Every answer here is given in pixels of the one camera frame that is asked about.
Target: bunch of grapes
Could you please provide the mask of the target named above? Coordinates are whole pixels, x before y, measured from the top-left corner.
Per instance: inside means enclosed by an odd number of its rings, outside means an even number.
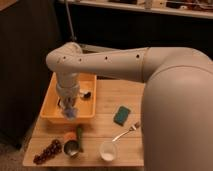
[[[47,160],[54,158],[55,155],[61,153],[62,144],[59,140],[54,139],[52,143],[43,150],[40,155],[35,155],[33,162],[37,165],[43,164]]]

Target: wooden tabletop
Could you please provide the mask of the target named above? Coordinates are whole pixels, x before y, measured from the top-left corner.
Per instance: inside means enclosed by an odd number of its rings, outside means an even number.
[[[99,154],[99,147],[103,141],[111,140],[135,122],[140,121],[143,87],[143,84],[124,80],[98,80],[96,115],[90,124],[83,125],[84,152],[79,153],[76,158],[70,158],[62,152],[42,166],[143,166],[140,129],[116,141],[117,158],[114,161],[105,162]],[[121,105],[131,110],[123,127],[113,122],[113,117]],[[25,153],[23,165],[36,166],[33,163],[34,156],[41,153],[53,139],[58,138],[63,141],[63,135],[71,129],[70,124],[52,124],[39,117]]]

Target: orange tray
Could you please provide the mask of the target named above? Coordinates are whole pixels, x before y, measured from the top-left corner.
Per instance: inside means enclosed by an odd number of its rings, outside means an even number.
[[[82,100],[77,97],[75,107],[78,109],[77,117],[73,120],[68,120],[62,115],[62,109],[58,107],[59,97],[56,92],[56,76],[55,73],[50,81],[41,111],[41,118],[47,119],[52,123],[87,123],[95,115],[96,105],[96,75],[80,73],[78,76],[80,89],[91,92],[91,97],[88,100]]]

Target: sponge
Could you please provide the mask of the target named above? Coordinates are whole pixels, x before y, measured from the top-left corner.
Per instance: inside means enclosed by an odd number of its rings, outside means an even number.
[[[124,122],[127,120],[128,115],[130,113],[130,109],[124,107],[124,106],[120,106],[118,109],[118,112],[115,114],[114,116],[114,122],[123,126]]]

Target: white bowl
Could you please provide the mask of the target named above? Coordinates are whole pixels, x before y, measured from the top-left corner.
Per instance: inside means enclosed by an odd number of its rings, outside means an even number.
[[[113,161],[117,156],[117,148],[112,141],[104,141],[99,149],[101,158],[104,161]]]

